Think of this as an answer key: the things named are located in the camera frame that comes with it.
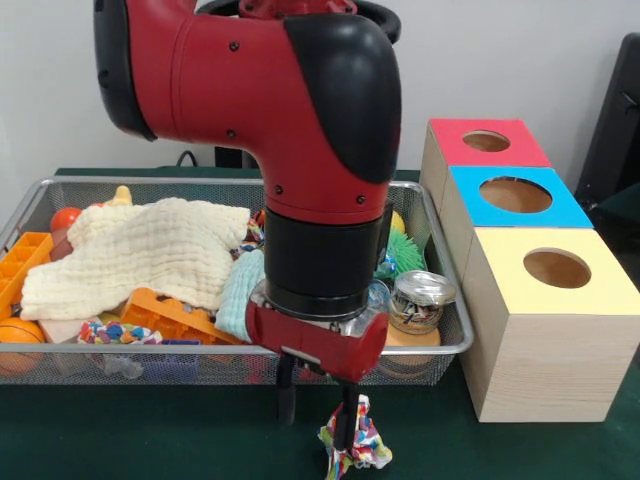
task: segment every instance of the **light blue cloth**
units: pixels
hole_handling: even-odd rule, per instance
[[[264,278],[264,254],[261,250],[244,253],[233,264],[222,291],[216,327],[223,332],[251,343],[247,333],[245,312],[255,286]]]

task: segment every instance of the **orange toy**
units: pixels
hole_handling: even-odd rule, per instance
[[[203,345],[241,345],[236,337],[218,330],[203,310],[185,311],[173,298],[139,288],[124,308],[122,323],[157,330],[168,340],[199,340]]]
[[[11,314],[11,305],[22,298],[22,285],[27,272],[33,267],[49,263],[52,249],[51,234],[27,232],[0,260],[0,317]]]
[[[424,335],[410,335],[393,325],[387,330],[387,347],[439,347],[442,345],[440,331],[436,328]],[[433,355],[384,355],[380,357],[378,368],[384,374],[399,380],[426,377],[431,368]]]
[[[0,320],[0,343],[44,343],[44,334],[34,322],[18,318]],[[0,353],[0,375],[13,377],[35,368],[40,353]]]

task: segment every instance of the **white wall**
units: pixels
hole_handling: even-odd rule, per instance
[[[60,166],[167,165],[183,149],[121,134],[95,81],[92,2],[0,7],[0,224]],[[430,116],[521,117],[574,186],[638,0],[382,0],[403,20],[401,168]],[[210,160],[211,150],[195,148]]]

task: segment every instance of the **red ball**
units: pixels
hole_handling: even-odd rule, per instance
[[[63,228],[69,228],[78,219],[82,210],[75,207],[63,208],[51,219],[51,231],[62,230]]]

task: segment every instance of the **pink box top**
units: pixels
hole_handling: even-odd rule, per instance
[[[434,118],[430,123],[450,166],[551,166],[522,120]]]

